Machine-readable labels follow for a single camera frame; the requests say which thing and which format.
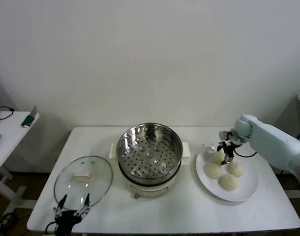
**cable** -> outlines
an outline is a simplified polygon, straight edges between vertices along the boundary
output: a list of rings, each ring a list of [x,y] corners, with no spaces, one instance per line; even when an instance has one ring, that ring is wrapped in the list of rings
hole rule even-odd
[[[3,215],[0,219],[0,236],[8,236],[8,234],[6,232],[9,232],[11,229],[13,229],[16,226],[19,219],[30,216],[30,215],[31,215],[31,212],[21,215],[19,217],[14,212]],[[29,230],[24,232],[21,236],[26,235],[28,232],[29,232]]]
[[[8,109],[9,109],[9,111],[11,111],[11,114],[10,114],[10,115],[8,115],[8,116],[6,116],[6,117],[0,118],[0,120],[7,119],[7,118],[8,118],[9,116],[11,116],[11,115],[13,114],[13,112],[14,112],[14,109],[13,109],[13,108],[11,108],[11,107],[7,107],[7,106],[1,106],[0,108],[2,108],[2,107],[8,108]]]
[[[243,155],[238,154],[237,151],[235,151],[235,149],[233,149],[233,152],[234,152],[236,155],[238,155],[238,156],[240,156],[240,157],[244,157],[244,158],[252,157],[252,156],[255,156],[255,155],[257,154],[257,152],[255,152],[254,154],[252,154],[252,155],[250,155],[250,156],[243,156]]]
[[[46,226],[46,228],[45,228],[45,235],[47,235],[48,227],[49,227],[50,225],[55,224],[55,223],[56,223],[55,221],[52,221],[51,223],[49,223],[49,224]]]
[[[30,216],[30,215],[31,215],[31,212],[27,213],[27,214],[24,214],[24,215],[21,215],[21,216],[18,216],[18,219],[21,219],[21,218],[24,218],[24,217],[27,217],[27,216]]]

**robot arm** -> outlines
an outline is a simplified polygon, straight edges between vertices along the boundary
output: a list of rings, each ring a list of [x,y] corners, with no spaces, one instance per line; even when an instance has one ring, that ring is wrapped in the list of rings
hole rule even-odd
[[[226,154],[223,164],[232,161],[235,148],[249,142],[272,166],[300,178],[300,141],[276,127],[264,124],[254,116],[243,115],[236,121],[234,129],[221,131],[220,138],[224,141],[219,148]]]

